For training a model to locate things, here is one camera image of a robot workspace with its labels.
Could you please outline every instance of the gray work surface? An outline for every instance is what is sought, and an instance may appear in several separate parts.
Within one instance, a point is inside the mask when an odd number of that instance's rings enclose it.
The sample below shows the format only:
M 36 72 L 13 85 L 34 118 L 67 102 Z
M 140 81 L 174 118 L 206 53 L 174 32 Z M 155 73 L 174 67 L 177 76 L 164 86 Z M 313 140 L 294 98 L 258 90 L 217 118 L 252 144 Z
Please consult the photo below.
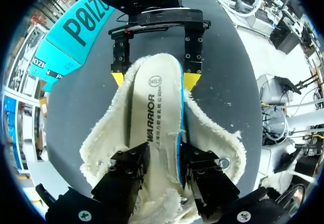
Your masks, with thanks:
M 204 18 L 212 22 L 203 36 L 202 76 L 192 95 L 213 121 L 229 132 L 241 131 L 247 165 L 237 186 L 245 195 L 255 184 L 262 142 L 261 108 L 253 68 L 230 19 L 214 0 L 183 0 L 183 5 L 202 10 Z M 117 90 L 110 74 L 113 41 L 108 31 L 123 25 L 115 21 L 120 14 L 113 12 L 104 25 L 86 64 L 53 85 L 48 105 L 49 160 L 73 188 L 86 196 L 90 195 L 91 186 L 79 170 L 83 163 L 79 149 Z M 182 61 L 184 28 L 136 34 L 130 44 L 132 62 L 163 52 Z

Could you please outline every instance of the blue insole edge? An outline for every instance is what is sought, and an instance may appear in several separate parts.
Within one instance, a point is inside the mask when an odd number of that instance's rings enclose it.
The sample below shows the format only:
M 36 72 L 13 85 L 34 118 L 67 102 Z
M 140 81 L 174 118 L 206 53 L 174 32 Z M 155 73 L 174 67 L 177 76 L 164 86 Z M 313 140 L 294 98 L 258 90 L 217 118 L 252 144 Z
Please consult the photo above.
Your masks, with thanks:
M 182 71 L 182 66 L 179 62 L 179 66 L 180 66 L 180 71 L 181 71 L 181 122 L 180 122 L 180 132 L 178 134 L 178 138 L 177 138 L 177 173 L 178 173 L 178 179 L 180 184 L 183 184 L 183 179 L 181 177 L 180 174 L 180 142 L 181 142 L 181 135 L 182 135 L 182 125 L 183 125 L 183 111 L 184 111 L 184 86 L 183 86 L 183 71 Z

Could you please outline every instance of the teal sign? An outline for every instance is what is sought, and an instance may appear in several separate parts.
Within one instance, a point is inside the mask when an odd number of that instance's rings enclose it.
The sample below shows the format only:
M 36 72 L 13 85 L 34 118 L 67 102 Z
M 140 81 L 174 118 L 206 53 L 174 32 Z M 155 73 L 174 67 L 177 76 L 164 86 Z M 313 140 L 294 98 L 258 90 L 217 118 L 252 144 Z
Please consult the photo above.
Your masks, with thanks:
M 47 82 L 44 90 L 82 66 L 101 28 L 114 11 L 101 0 L 79 0 L 54 24 L 37 48 L 29 74 Z

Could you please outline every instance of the white fuzzy insole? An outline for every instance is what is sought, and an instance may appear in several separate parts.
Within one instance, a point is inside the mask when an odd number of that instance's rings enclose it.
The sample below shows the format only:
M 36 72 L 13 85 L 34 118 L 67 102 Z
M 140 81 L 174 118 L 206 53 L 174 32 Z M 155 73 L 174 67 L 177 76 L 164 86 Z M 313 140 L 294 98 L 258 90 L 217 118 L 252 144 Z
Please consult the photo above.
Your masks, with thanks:
M 181 65 L 168 54 L 152 56 L 136 73 L 130 148 L 150 143 L 151 177 L 146 188 L 153 199 L 160 197 L 170 184 L 179 182 L 176 166 L 183 114 L 182 84 Z

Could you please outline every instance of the circular logo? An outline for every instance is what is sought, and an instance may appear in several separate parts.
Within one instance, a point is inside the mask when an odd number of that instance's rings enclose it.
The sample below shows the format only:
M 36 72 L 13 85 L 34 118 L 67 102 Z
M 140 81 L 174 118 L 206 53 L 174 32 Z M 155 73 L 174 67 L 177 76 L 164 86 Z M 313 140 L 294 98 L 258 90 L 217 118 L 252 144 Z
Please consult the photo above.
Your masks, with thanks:
M 162 78 L 160 76 L 153 76 L 148 80 L 148 84 L 150 86 L 159 86 L 162 82 Z

